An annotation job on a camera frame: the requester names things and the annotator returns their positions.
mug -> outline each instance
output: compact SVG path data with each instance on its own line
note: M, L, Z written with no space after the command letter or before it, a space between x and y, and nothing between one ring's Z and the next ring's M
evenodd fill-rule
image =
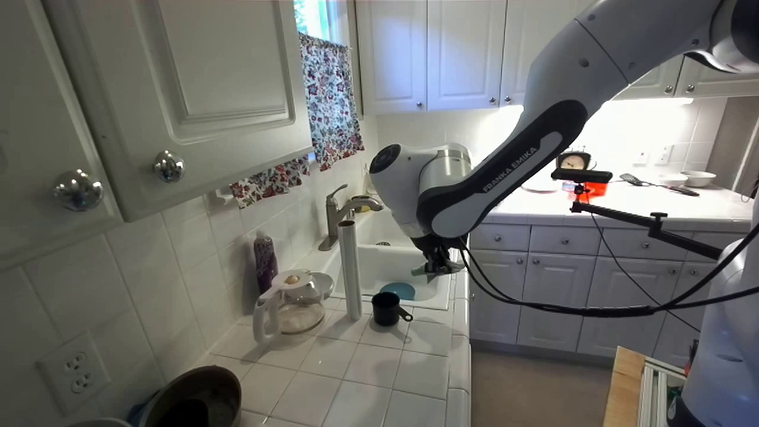
M405 322L412 321L409 310L402 309L402 297L392 291L379 291L373 297L373 310L375 310L375 322L383 327L392 327L404 318Z

wooden table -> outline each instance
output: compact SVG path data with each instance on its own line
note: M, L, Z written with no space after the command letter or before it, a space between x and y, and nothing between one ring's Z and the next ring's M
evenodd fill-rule
M642 353L617 347L607 415L603 427L639 427L642 365Z

cabinet handle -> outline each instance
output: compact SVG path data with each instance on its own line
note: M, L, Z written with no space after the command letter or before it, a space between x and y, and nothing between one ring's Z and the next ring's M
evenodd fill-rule
M156 154L151 171L156 171L166 183L175 183L186 173L186 161L163 149Z
M103 202L103 183L77 168L60 175L52 195L66 212L87 212Z

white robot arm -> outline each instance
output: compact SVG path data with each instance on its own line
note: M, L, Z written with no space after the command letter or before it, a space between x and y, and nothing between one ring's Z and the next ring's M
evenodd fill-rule
M384 148L370 165L396 222L424 252L430 272L449 271L479 221L565 151L585 120L628 82L691 53L731 73L759 73L756 0L601 0L559 31L532 65L514 133L474 171L460 148Z
M370 165L375 187L424 252L428 272L450 272L449 249L463 247L500 199L565 151L603 103L684 53L718 72L759 73L759 0L601 0L532 65L514 133L474 171L463 148L384 148ZM756 284L759 241L715 281L711 297ZM756 307L759 297L748 297L706 309L677 425L759 425Z

robotic arm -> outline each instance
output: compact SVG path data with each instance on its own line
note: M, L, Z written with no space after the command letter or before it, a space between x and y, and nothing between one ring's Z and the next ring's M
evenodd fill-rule
M532 65L514 133L474 171L463 148L390 145L373 158L375 187L424 252L428 272L450 272L449 249L651 68L689 53L718 72L759 73L756 22L759 0L601 0Z

